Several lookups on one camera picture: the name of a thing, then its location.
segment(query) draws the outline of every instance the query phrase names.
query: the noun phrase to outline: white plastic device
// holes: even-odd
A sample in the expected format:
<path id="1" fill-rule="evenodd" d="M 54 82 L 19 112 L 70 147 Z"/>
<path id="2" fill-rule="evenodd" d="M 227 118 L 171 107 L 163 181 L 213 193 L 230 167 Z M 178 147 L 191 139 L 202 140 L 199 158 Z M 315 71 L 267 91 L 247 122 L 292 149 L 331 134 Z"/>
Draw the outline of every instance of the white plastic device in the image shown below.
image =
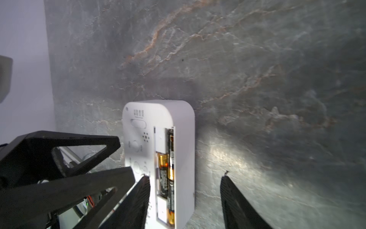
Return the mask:
<path id="1" fill-rule="evenodd" d="M 173 228 L 164 215 L 166 199 L 158 195 L 157 151 L 165 150 L 164 130 L 174 134 L 174 228 L 182 229 L 194 212 L 194 111 L 181 100 L 150 100 L 127 103 L 123 109 L 125 165 L 136 181 L 150 177 L 150 199 L 145 228 Z"/>

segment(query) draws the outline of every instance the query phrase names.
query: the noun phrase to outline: cable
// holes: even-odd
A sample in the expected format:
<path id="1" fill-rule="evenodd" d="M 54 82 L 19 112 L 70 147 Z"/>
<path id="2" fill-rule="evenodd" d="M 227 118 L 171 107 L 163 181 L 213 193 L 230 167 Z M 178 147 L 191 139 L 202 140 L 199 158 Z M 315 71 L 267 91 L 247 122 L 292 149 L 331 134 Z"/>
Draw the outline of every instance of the cable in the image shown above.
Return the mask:
<path id="1" fill-rule="evenodd" d="M 88 201 L 90 202 L 91 207 L 94 207 L 94 206 L 95 206 L 95 204 L 94 204 L 94 202 L 93 202 L 92 197 L 91 197 L 91 196 L 87 196 L 87 198 L 88 198 Z"/>

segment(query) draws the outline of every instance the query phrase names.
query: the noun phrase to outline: round button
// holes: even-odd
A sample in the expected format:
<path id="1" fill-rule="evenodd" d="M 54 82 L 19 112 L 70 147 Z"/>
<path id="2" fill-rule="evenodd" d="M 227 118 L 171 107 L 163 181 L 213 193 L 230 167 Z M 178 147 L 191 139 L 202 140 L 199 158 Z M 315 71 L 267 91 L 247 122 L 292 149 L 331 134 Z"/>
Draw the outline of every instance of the round button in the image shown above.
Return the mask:
<path id="1" fill-rule="evenodd" d="M 135 150 L 135 152 L 139 151 L 139 145 L 138 145 L 137 141 L 132 142 L 132 148 Z"/>
<path id="2" fill-rule="evenodd" d="M 147 173 L 147 167 L 146 166 L 142 167 L 142 173 Z"/>
<path id="3" fill-rule="evenodd" d="M 135 171 L 135 173 L 140 173 L 141 172 L 140 165 L 137 162 L 134 162 L 134 165 L 132 166 L 132 168 Z"/>

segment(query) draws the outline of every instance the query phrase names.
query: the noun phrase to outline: battery compartment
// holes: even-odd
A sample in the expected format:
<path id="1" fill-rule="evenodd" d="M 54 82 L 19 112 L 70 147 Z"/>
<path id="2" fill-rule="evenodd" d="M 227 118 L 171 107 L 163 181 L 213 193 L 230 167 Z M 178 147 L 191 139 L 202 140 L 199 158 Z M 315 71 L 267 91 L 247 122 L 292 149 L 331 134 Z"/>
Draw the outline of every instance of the battery compartment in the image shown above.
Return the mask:
<path id="1" fill-rule="evenodd" d="M 157 161 L 157 218 L 167 226 L 175 225 L 174 128 L 154 128 Z"/>

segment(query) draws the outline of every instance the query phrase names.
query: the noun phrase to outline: gold battery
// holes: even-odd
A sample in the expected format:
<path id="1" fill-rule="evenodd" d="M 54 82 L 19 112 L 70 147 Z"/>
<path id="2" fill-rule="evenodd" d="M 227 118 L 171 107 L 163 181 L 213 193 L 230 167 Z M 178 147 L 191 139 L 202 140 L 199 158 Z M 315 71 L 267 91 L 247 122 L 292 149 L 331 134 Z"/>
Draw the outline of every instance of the gold battery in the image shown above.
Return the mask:
<path id="1" fill-rule="evenodd" d="M 168 139 L 169 139 L 169 170 L 168 170 L 168 178 L 170 180 L 174 180 L 174 136 L 173 130 L 168 132 Z"/>
<path id="2" fill-rule="evenodd" d="M 168 194 L 168 222 L 174 226 L 174 181 L 169 180 L 169 194 Z"/>
<path id="3" fill-rule="evenodd" d="M 160 196 L 168 196 L 168 155 L 158 153 L 159 176 L 160 176 Z"/>

